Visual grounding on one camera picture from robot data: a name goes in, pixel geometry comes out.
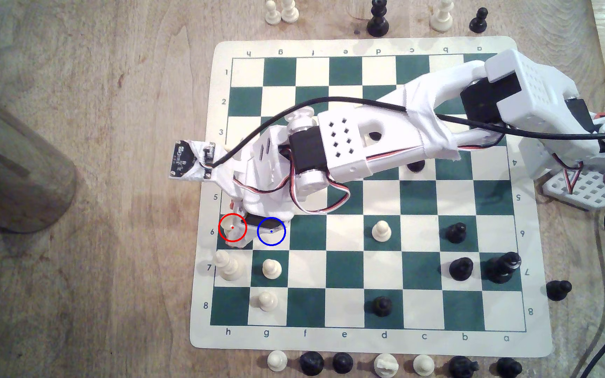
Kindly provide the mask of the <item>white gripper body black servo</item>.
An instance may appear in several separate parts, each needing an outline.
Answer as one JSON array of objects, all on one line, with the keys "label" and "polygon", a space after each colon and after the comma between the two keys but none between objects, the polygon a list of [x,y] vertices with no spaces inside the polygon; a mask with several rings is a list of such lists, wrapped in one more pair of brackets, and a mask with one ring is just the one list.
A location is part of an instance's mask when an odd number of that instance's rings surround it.
[{"label": "white gripper body black servo", "polygon": [[288,129],[271,126],[237,156],[218,168],[218,185],[235,203],[242,216],[277,217],[289,221],[294,215],[290,198],[290,161],[279,147],[288,142]]}]

